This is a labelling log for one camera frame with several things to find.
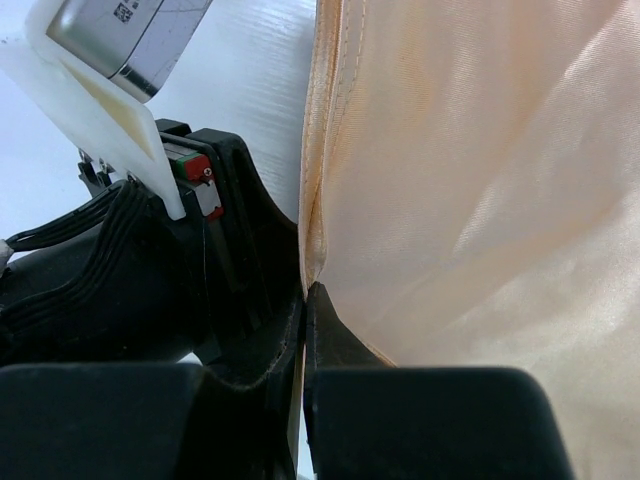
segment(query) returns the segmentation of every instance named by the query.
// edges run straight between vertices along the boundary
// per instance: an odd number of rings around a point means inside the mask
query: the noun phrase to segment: red component
[[[213,178],[211,162],[206,155],[198,155],[184,162],[184,171],[187,180],[192,182],[197,182],[202,177],[207,180]]]
[[[222,215],[224,215],[224,207],[217,207],[213,212],[211,212],[207,216],[207,220],[209,222],[213,222],[214,220],[217,220],[218,218],[220,218]]]

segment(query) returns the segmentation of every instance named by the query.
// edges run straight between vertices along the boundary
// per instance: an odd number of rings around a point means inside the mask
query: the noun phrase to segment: beige fabric
[[[513,365],[640,478],[640,2],[324,0],[303,277],[401,365]]]

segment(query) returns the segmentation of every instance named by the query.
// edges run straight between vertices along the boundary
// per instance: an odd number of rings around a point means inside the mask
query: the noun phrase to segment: white plastic mount
[[[78,148],[134,175],[172,219],[184,217],[151,112],[47,36],[63,2],[0,0],[0,68]]]

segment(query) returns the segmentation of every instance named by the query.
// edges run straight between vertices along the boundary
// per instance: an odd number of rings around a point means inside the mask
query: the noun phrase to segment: cloth
[[[505,365],[640,477],[640,2],[320,0],[302,276],[399,365]]]

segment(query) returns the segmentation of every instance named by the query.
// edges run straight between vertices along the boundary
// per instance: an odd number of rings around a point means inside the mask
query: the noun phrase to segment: qr code
[[[118,5],[118,8],[116,8],[116,10],[115,10],[115,12],[113,12],[113,14],[122,23],[129,23],[129,20],[131,20],[133,12],[131,10],[129,10],[126,5],[121,3],[120,5]]]

